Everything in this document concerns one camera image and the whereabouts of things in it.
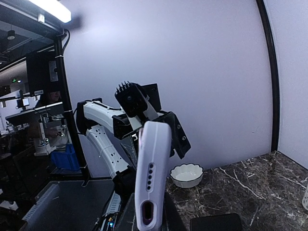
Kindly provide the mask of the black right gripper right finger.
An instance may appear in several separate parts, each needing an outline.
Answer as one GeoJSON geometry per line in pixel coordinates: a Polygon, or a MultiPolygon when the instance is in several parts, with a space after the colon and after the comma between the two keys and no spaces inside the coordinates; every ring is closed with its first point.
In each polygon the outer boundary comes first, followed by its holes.
{"type": "Polygon", "coordinates": [[[187,230],[168,192],[165,192],[165,197],[164,197],[162,230],[163,231],[187,230]]]}

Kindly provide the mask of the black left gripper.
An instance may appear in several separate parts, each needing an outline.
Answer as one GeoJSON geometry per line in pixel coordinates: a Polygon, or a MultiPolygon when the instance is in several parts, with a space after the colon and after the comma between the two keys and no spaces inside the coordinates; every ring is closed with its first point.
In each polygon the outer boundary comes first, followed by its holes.
{"type": "Polygon", "coordinates": [[[182,125],[172,111],[162,110],[158,85],[139,85],[137,83],[122,83],[115,91],[115,98],[123,112],[114,115],[114,136],[120,140],[136,133],[147,121],[166,123],[171,128],[172,151],[183,159],[191,149],[191,144],[182,125]]]}

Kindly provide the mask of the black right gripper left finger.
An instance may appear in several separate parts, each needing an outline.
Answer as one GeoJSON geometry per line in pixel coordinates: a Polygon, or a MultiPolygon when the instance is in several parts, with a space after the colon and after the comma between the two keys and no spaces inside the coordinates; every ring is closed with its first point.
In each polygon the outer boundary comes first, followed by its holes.
{"type": "Polygon", "coordinates": [[[123,210],[120,219],[116,222],[116,231],[135,231],[136,213],[135,213],[135,194],[133,193],[123,210]]]}

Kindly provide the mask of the black phone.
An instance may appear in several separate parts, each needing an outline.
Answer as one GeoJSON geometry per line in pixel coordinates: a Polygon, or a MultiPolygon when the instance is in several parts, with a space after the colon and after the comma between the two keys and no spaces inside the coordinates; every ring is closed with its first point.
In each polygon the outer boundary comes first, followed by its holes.
{"type": "Polygon", "coordinates": [[[224,214],[192,218],[191,231],[243,231],[241,219],[238,214],[224,214]]]}

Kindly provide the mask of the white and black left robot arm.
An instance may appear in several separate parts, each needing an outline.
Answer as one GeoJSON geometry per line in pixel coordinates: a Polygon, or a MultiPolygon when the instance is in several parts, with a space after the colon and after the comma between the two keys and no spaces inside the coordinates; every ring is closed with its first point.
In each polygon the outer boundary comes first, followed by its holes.
{"type": "Polygon", "coordinates": [[[78,131],[95,147],[107,164],[121,200],[129,199],[135,190],[138,159],[138,132],[147,121],[167,123],[171,128],[170,155],[183,158],[191,144],[176,114],[162,110],[158,85],[123,82],[116,88],[120,108],[103,103],[102,98],[77,103],[78,131]]]}

